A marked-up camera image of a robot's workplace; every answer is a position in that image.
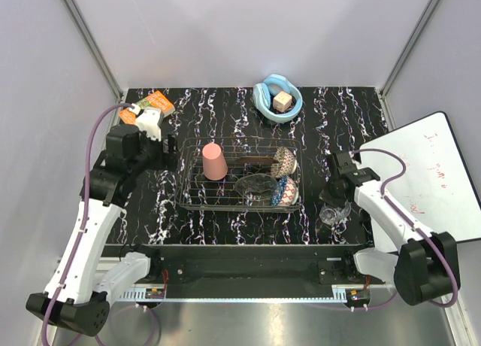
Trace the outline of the clear glass mug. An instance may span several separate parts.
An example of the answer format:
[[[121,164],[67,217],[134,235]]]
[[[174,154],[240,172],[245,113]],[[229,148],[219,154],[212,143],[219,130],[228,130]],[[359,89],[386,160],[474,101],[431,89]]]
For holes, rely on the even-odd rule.
[[[323,223],[333,226],[347,218],[351,209],[351,204],[349,202],[346,202],[343,207],[323,205],[319,212],[319,218]]]

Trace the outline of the pink plastic cup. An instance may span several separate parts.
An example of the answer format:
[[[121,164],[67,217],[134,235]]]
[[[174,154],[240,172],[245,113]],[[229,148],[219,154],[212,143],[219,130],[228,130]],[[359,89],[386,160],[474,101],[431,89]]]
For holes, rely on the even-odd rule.
[[[216,143],[206,144],[202,148],[204,176],[211,181],[220,181],[228,172],[222,148]]]

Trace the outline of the grey wire dish rack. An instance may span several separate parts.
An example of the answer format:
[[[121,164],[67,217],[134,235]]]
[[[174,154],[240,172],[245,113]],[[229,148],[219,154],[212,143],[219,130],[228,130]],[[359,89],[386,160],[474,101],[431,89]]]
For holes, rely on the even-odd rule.
[[[228,166],[227,175],[220,181],[204,176],[202,148],[216,143],[222,148]],[[247,175],[265,173],[271,175],[271,165],[235,164],[244,156],[272,156],[278,147],[287,147],[295,155],[298,166],[289,177],[298,186],[298,200],[290,206],[253,204],[234,190],[234,184]],[[180,168],[177,171],[176,202],[193,211],[246,211],[291,213],[302,205],[304,183],[302,175],[301,143],[295,139],[247,137],[186,138],[180,152]]]

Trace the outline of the orange patterned white bowl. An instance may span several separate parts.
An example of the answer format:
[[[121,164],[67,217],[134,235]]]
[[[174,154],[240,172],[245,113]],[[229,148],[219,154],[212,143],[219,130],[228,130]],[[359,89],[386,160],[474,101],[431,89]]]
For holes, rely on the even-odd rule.
[[[296,183],[288,176],[283,176],[281,178],[283,182],[283,194],[280,200],[280,206],[290,206],[294,205],[298,200],[298,186]]]

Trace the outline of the brown patterned bowl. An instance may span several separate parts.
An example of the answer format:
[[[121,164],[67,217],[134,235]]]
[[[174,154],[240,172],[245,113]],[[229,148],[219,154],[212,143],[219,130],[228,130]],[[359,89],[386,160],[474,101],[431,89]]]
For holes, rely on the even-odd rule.
[[[294,153],[284,146],[277,148],[274,160],[277,163],[271,166],[271,175],[275,178],[292,175],[298,166]]]

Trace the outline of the red floral plate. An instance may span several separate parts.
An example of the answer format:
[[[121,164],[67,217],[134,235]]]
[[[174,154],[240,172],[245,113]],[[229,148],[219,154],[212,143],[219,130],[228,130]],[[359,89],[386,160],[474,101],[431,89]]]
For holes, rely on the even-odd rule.
[[[274,165],[280,161],[272,156],[244,156],[234,160],[235,164]]]

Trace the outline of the clear glass plate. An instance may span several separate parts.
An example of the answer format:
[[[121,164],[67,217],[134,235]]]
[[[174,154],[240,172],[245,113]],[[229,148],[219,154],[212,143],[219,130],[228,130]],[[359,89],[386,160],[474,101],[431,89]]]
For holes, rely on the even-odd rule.
[[[248,202],[260,205],[271,203],[278,181],[270,174],[258,173],[247,175],[234,184],[234,190]]]

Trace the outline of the blue triangle patterned bowl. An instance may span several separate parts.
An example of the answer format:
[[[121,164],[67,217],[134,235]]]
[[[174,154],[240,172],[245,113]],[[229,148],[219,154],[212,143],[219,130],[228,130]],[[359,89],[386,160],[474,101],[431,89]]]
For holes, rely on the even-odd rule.
[[[285,193],[286,186],[288,184],[289,177],[287,175],[282,176],[278,182],[275,190],[272,193],[271,197],[271,206],[278,206],[282,199],[283,194]]]

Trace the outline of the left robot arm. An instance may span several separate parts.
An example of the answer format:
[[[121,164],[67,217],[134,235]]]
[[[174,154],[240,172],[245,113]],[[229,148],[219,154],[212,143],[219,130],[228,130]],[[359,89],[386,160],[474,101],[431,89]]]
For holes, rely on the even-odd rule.
[[[50,282],[32,293],[26,309],[43,321],[81,335],[96,336],[111,306],[137,281],[152,283],[164,272],[161,254],[135,245],[100,279],[95,278],[107,237],[145,171],[177,167],[177,139],[149,137],[137,126],[114,126],[92,163],[80,191],[74,230]]]

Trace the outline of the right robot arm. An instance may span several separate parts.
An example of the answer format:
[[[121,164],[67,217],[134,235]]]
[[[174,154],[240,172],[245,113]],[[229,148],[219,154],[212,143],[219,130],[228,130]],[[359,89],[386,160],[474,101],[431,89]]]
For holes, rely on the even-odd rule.
[[[394,284],[408,305],[430,302],[441,308],[458,301],[461,287],[458,248],[448,232],[435,232],[416,219],[387,190],[407,167],[385,180],[369,167],[356,162],[352,153],[328,156],[331,172],[321,199],[333,208],[355,203],[381,226],[394,244],[394,254],[375,247],[360,250],[341,264],[341,274],[350,283],[367,275]]]

